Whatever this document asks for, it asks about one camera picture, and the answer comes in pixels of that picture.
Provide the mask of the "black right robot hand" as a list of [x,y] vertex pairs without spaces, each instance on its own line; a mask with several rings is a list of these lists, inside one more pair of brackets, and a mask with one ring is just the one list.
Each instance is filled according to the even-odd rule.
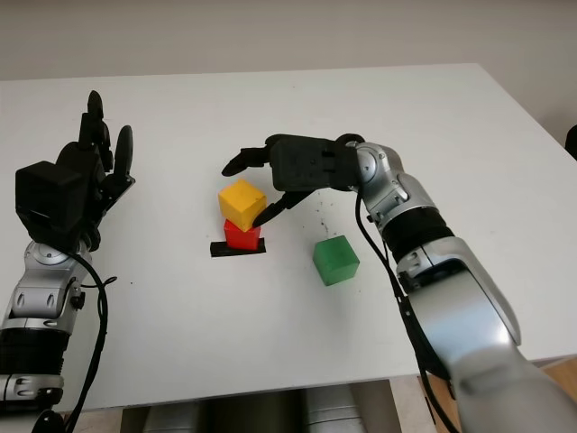
[[232,177],[249,168],[270,165],[273,186],[283,195],[254,218],[252,227],[256,228],[293,208],[314,191],[329,187],[337,153],[336,142],[328,139],[274,134],[260,148],[242,148],[224,166],[222,175]]

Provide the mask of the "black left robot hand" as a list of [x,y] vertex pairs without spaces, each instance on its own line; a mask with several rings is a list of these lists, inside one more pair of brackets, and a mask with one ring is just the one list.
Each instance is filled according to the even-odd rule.
[[39,161],[15,173],[15,211],[31,239],[63,253],[82,245],[97,250],[102,219],[135,183],[132,161],[132,127],[121,129],[113,149],[102,98],[91,91],[78,139],[55,162]]

